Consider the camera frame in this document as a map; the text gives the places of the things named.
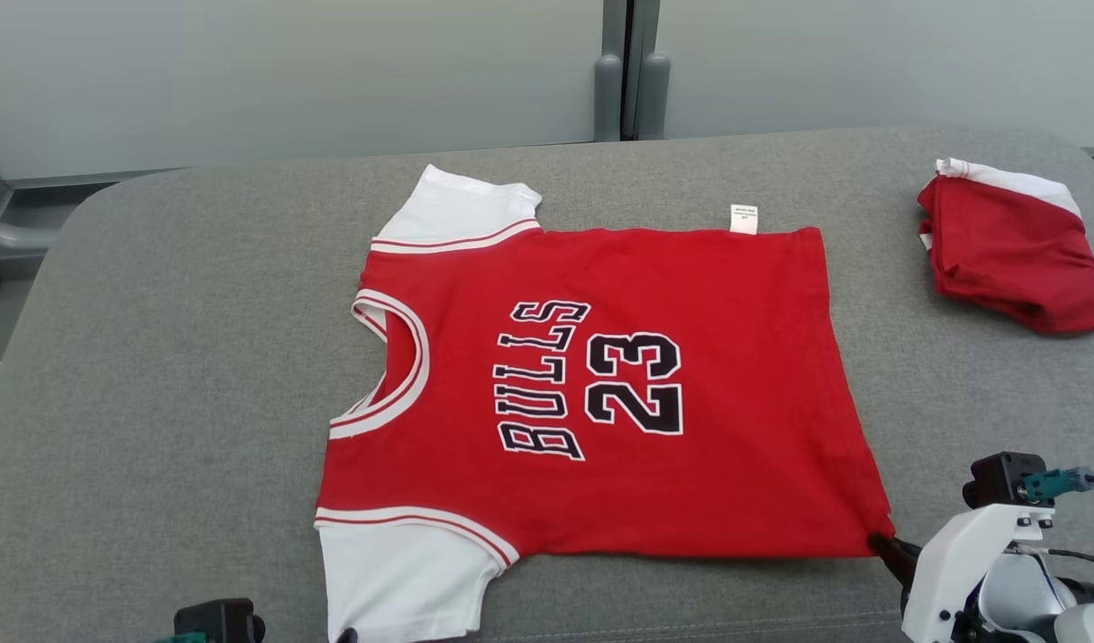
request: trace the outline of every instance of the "clothing tag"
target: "clothing tag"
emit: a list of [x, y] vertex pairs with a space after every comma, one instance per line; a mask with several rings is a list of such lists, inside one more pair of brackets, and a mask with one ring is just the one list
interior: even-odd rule
[[757, 207], [742, 207], [733, 203], [730, 206], [730, 232], [740, 232], [742, 235], [755, 235], [757, 233]]

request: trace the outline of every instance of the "red fabric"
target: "red fabric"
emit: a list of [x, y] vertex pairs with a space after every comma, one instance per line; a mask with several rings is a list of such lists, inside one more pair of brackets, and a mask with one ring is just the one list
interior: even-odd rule
[[929, 212], [931, 267], [942, 295], [998, 309], [1038, 334], [1094, 330], [1094, 255], [1072, 212], [967, 178], [936, 176]]
[[[829, 323], [816, 229], [535, 231], [478, 249], [373, 252], [362, 288], [423, 322], [430, 378], [391, 423], [329, 441], [318, 507], [443, 510], [523, 557], [872, 557], [869, 534], [894, 534]], [[519, 302], [549, 300], [589, 311], [575, 323], [565, 311], [513, 317]], [[563, 323], [575, 330], [559, 353], [498, 341], [549, 338]], [[403, 324], [387, 330], [391, 346], [411, 341]], [[612, 349], [616, 374], [595, 374], [596, 334], [662, 334], [680, 362], [655, 379], [657, 350], [628, 363]], [[388, 349], [386, 383], [412, 358]], [[565, 383], [494, 378], [497, 365], [544, 371], [542, 358], [567, 360]], [[613, 423], [593, 421], [586, 389], [604, 382], [643, 399], [650, 384], [680, 384], [680, 434], [641, 431], [613, 400]], [[561, 393], [567, 416], [498, 414], [504, 383]], [[503, 421], [566, 428], [583, 459], [507, 449]]]

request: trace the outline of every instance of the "cabinet door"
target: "cabinet door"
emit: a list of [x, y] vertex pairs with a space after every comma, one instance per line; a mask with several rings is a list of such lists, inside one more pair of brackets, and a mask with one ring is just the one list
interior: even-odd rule
[[591, 141], [589, 0], [0, 0], [0, 175]]
[[951, 122], [1094, 147], [1094, 0], [677, 0], [666, 138]]

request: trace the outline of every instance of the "stitching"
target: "stitching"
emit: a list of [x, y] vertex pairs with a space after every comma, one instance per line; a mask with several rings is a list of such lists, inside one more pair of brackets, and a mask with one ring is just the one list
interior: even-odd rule
[[[725, 621], [725, 622], [706, 622], [706, 623], [693, 623], [693, 626], [656, 626], [656, 627], [630, 627], [625, 628], [625, 630], [596, 630], [596, 631], [565, 631], [561, 634], [526, 634], [526, 635], [501, 635], [497, 639], [482, 639], [481, 641], [533, 641], [533, 640], [544, 640], [544, 639], [562, 639], [567, 635], [601, 635], [601, 634], [635, 634], [636, 632], [659, 632], [659, 631], [671, 631], [671, 630], [701, 630], [705, 627], [730, 627], [730, 626], [754, 626], [754, 623], [766, 623], [767, 626], [772, 626], [772, 623], [780, 623], [780, 626], [787, 626], [787, 623], [814, 620], [814, 619], [848, 619], [858, 617], [873, 617], [881, 615], [898, 615], [899, 610], [881, 610], [881, 611], [859, 611], [856, 615], [829, 615], [821, 617], [791, 617], [791, 618], [780, 618], [780, 619], [759, 619], [759, 620], [738, 620], [738, 621]], [[752, 632], [758, 631], [788, 631], [788, 630], [819, 630], [819, 628], [831, 628], [831, 627], [853, 627], [853, 626], [872, 626], [872, 622], [849, 622], [840, 623], [840, 626], [808, 626], [808, 627], [779, 627], [775, 630], [744, 630], [744, 631], [728, 631], [728, 632], [707, 632], [707, 634], [686, 634], [686, 635], [674, 635], [672, 639], [698, 639], [702, 635], [722, 635], [722, 634], [752, 634]], [[648, 639], [629, 639], [627, 641], [619, 641], [616, 643], [633, 643], [637, 641], [645, 641]]]

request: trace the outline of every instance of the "floor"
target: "floor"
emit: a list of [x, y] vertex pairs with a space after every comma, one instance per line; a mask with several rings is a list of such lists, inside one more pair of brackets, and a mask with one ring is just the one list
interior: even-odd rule
[[[21, 192], [12, 199], [11, 207], [3, 214], [3, 221], [15, 225], [61, 226], [70, 212], [104, 186], [46, 187]], [[32, 290], [39, 257], [15, 259], [0, 264], [2, 285], [0, 289], [0, 359], [8, 349], [8, 340], [15, 328], [15, 322], [26, 304]]]

